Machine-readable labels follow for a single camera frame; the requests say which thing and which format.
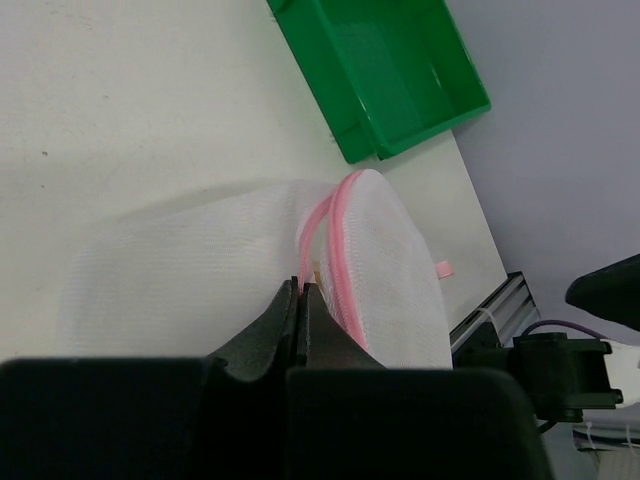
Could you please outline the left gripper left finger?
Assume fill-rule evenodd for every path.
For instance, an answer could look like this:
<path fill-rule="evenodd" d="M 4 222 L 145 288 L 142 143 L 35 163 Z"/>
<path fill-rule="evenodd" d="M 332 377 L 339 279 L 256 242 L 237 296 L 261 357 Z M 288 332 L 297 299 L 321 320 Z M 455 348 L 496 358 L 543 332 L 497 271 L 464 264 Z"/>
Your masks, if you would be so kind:
<path fill-rule="evenodd" d="M 1 367 L 5 479 L 281 479 L 299 287 L 213 353 Z"/>

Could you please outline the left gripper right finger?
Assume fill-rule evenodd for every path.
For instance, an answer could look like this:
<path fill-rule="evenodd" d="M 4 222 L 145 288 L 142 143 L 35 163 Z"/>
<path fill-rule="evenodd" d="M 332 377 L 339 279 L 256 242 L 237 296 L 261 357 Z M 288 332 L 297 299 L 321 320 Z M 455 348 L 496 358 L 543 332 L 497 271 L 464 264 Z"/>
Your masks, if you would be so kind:
<path fill-rule="evenodd" d="M 291 479 L 549 479 L 532 407 L 507 374 L 386 369 L 330 315 L 299 301 L 287 373 Z"/>

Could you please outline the white mesh laundry bag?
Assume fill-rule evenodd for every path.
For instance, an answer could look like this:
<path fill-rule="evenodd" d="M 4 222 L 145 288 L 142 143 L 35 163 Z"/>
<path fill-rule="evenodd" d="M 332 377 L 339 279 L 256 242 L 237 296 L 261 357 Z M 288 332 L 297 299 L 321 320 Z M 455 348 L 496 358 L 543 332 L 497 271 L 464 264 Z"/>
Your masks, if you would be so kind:
<path fill-rule="evenodd" d="M 263 313 L 289 278 L 387 367 L 450 368 L 436 263 L 391 184 L 285 181 L 117 227 L 74 259 L 58 347 L 75 355 L 199 355 Z"/>

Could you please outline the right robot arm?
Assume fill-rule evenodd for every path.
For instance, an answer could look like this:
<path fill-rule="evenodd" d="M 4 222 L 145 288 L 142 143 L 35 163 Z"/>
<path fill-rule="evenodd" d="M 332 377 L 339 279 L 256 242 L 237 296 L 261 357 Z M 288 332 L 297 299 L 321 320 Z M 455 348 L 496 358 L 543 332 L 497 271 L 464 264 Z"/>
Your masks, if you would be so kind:
<path fill-rule="evenodd" d="M 639 346 L 584 325 L 534 320 L 514 275 L 453 334 L 457 366 L 510 374 L 529 397 L 558 479 L 639 476 Z"/>

